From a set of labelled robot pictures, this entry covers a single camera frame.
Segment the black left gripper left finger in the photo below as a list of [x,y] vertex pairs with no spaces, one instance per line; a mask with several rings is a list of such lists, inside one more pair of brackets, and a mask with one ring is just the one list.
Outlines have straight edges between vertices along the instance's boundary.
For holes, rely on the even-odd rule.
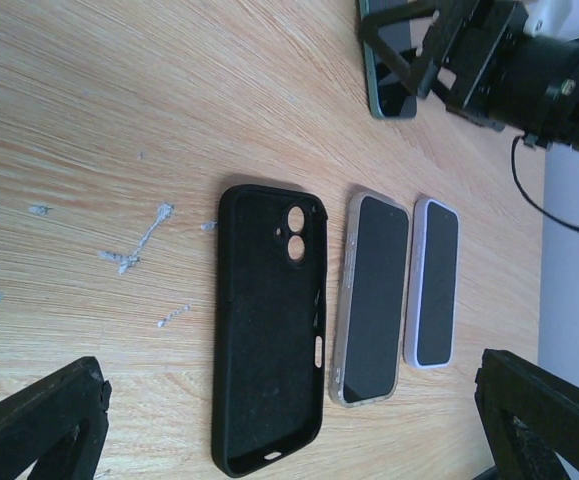
[[91,479],[109,428],[111,384],[82,357],[0,401],[0,479]]

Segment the white-edged black phone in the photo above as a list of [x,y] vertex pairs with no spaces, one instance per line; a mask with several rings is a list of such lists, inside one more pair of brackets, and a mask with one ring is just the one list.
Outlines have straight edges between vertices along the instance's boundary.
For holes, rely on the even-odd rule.
[[389,397],[397,383],[409,245],[406,210],[364,193],[349,274],[341,400],[347,405]]

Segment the green-edged black phone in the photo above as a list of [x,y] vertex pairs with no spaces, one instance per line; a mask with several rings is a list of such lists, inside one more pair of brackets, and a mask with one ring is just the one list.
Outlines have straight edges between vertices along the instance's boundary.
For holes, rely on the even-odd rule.
[[[409,23],[388,26],[381,37],[405,55],[411,49]],[[408,120],[417,113],[417,101],[404,88],[399,78],[366,44],[363,45],[365,85],[370,113],[379,120]]]

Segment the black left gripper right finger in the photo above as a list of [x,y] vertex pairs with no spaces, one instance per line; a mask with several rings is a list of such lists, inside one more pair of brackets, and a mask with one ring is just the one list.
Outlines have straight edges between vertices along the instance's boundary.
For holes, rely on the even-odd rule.
[[579,471],[579,387],[507,350],[486,349],[475,402],[494,465],[480,479],[567,479]]

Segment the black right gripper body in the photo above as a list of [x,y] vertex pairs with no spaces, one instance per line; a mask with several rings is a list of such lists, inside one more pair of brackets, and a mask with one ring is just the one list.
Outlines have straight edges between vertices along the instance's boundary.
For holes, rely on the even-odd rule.
[[428,1],[418,95],[526,143],[579,151],[579,39],[547,33],[519,1]]

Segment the black phone case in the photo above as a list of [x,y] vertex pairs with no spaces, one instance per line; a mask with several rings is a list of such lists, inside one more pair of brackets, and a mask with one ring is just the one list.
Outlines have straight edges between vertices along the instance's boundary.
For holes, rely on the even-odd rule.
[[220,199],[211,454],[232,478],[320,431],[327,220],[304,192],[244,184]]

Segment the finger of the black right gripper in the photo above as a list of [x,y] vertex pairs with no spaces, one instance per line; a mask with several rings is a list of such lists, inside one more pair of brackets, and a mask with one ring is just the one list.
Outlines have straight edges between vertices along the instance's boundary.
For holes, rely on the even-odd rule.
[[425,77],[424,57],[416,55],[410,23],[430,18],[438,1],[364,1],[358,36],[413,96],[426,98],[434,80]]

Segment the clear magsafe phone case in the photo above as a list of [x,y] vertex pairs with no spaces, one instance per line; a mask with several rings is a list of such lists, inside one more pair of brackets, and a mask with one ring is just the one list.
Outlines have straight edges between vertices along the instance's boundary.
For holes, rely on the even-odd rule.
[[[342,265],[341,265],[341,278],[338,287],[338,299],[337,299],[337,314],[336,314],[336,325],[335,325],[335,336],[334,336],[334,346],[333,346],[333,353],[332,353],[332,362],[331,362],[331,373],[330,373],[330,386],[329,386],[329,395],[335,403],[338,405],[345,407],[345,408],[352,408],[357,407],[360,405],[371,404],[379,401],[386,400],[390,398],[393,393],[383,399],[379,399],[377,401],[369,401],[363,402],[357,405],[347,405],[341,400],[341,391],[342,391],[342,382],[341,382],[341,373],[344,371],[344,357],[345,357],[345,349],[346,349],[346,335],[347,335],[347,321],[348,321],[348,314],[349,314],[349,305],[350,305],[350,285],[352,282],[352,278],[349,274],[350,267],[353,264],[353,248],[351,245],[354,242],[356,228],[357,228],[357,221],[358,221],[358,207],[356,203],[360,200],[360,197],[364,194],[371,194],[375,195],[379,198],[382,198],[386,201],[391,201],[395,205],[402,207],[404,210],[405,207],[398,204],[392,198],[383,195],[377,191],[369,190],[369,189],[356,189],[353,194],[351,195],[347,207],[347,221],[346,221],[346,229],[344,235],[344,242],[343,242],[343,258],[342,258]],[[409,216],[410,226],[409,226],[409,239],[410,239],[410,227],[411,227],[411,220]],[[407,267],[406,267],[406,276],[405,276],[405,290],[404,290],[404,302],[403,302],[403,310],[402,310],[402,323],[401,323],[401,338],[400,338],[400,354],[402,350],[402,335],[403,335],[403,326],[404,326],[404,303],[406,298],[406,280],[407,280],[407,268],[408,268],[408,254],[407,254]]]

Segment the lavender phone case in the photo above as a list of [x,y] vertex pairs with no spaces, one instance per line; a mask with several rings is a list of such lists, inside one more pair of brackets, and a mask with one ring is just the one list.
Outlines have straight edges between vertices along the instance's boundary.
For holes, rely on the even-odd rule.
[[[416,344],[418,339],[418,313],[419,313],[419,303],[421,297],[421,286],[422,286],[422,259],[424,252],[424,209],[426,202],[429,200],[437,201],[441,204],[442,202],[430,198],[421,197],[418,199],[414,206],[413,212],[413,225],[412,225],[412,243],[411,243],[411,258],[410,258],[410,273],[409,273],[409,284],[408,284],[408,299],[406,308],[406,322],[405,322],[405,337],[404,337],[404,359],[406,363],[418,369],[435,369],[435,368],[422,368],[418,365],[415,355],[416,355]],[[455,308],[455,330],[456,330],[456,308]]]

